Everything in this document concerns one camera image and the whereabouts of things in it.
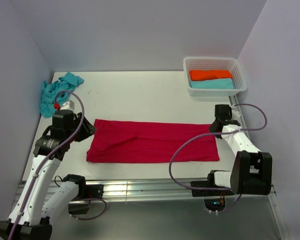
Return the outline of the crimson red t shirt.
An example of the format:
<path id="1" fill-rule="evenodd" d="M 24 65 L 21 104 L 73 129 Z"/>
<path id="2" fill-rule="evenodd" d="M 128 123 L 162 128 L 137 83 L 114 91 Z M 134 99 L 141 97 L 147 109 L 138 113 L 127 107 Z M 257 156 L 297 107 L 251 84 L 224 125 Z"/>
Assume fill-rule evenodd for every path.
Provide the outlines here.
<path id="1" fill-rule="evenodd" d="M 186 141 L 209 132 L 208 124 L 96 119 L 86 161 L 90 163 L 168 163 Z"/>

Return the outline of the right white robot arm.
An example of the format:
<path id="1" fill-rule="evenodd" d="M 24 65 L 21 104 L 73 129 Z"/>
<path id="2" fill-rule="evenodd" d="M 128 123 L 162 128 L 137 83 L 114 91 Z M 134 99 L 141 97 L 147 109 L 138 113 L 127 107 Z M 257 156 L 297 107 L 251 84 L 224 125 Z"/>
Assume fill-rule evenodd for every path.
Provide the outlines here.
<path id="1" fill-rule="evenodd" d="M 234 111 L 230 105 L 215 105 L 215 120 L 209 131 L 229 145 L 235 160 L 231 171 L 212 170 L 206 189 L 212 195 L 229 189 L 234 194 L 266 196 L 272 188 L 273 158 L 252 144 Z"/>

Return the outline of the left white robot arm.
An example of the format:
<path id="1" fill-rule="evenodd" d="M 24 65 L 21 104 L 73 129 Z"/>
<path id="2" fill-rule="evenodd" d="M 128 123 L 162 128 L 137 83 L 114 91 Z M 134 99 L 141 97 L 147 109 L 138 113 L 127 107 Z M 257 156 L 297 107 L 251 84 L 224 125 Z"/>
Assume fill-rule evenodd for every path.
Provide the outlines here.
<path id="1" fill-rule="evenodd" d="M 46 196 L 56 170 L 72 142 L 92 136 L 96 128 L 84 116 L 71 109 L 60 108 L 52 124 L 35 143 L 32 167 L 20 198 L 7 220 L 0 221 L 0 237 L 4 240 L 48 240 L 53 224 L 73 199 L 86 197 L 84 176 L 68 174 L 50 200 Z"/>

